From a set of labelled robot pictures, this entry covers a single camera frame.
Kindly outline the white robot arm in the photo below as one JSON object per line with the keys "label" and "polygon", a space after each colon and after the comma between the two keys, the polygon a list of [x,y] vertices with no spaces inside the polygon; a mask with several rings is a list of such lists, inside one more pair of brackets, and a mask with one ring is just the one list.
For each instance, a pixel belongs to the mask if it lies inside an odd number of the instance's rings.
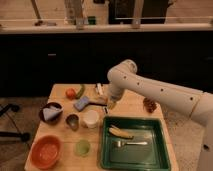
{"label": "white robot arm", "polygon": [[205,128],[197,171],[213,171],[213,94],[136,74],[137,65],[127,59],[112,67],[108,73],[108,107],[113,108],[125,90],[190,117]]}

